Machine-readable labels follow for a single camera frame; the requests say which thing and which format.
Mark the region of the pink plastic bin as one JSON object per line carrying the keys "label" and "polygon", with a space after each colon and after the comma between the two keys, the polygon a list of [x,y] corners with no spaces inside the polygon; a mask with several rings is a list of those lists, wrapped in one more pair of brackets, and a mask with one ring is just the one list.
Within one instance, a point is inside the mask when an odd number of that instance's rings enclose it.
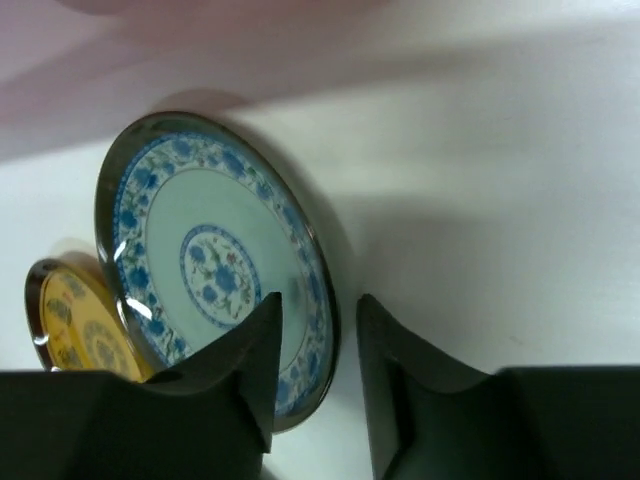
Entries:
{"label": "pink plastic bin", "polygon": [[162,108],[214,113],[365,78],[348,57],[383,1],[5,1],[1,157],[117,135]]}

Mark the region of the blue floral plate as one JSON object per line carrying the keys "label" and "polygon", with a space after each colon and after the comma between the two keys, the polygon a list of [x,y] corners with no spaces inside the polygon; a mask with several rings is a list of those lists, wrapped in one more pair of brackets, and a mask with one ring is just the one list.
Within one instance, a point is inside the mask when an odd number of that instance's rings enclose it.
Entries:
{"label": "blue floral plate", "polygon": [[303,208],[250,143],[193,113],[146,115],[110,146],[94,218],[118,315],[151,366],[191,357],[277,293],[274,429],[317,410],[340,349],[335,288]]}

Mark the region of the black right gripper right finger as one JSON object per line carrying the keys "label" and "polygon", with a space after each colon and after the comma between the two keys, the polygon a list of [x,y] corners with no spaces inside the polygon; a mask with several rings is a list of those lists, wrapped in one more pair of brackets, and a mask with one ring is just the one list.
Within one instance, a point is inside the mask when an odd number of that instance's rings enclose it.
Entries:
{"label": "black right gripper right finger", "polygon": [[635,479],[635,366],[509,367],[447,355],[372,295],[357,337],[378,479]]}

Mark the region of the yellow patterned plate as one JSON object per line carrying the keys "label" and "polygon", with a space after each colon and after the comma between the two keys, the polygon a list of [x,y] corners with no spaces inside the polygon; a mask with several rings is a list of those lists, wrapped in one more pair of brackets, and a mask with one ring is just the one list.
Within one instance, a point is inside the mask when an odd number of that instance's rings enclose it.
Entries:
{"label": "yellow patterned plate", "polygon": [[98,261],[81,252],[36,261],[24,287],[32,343],[47,370],[105,370],[143,383],[154,373],[122,325]]}

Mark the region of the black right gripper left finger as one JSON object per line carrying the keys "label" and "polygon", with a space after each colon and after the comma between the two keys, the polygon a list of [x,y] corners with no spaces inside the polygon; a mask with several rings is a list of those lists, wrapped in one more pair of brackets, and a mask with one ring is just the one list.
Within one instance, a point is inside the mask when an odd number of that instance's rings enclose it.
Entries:
{"label": "black right gripper left finger", "polygon": [[281,297],[134,383],[109,372],[1,377],[5,479],[255,479],[271,448]]}

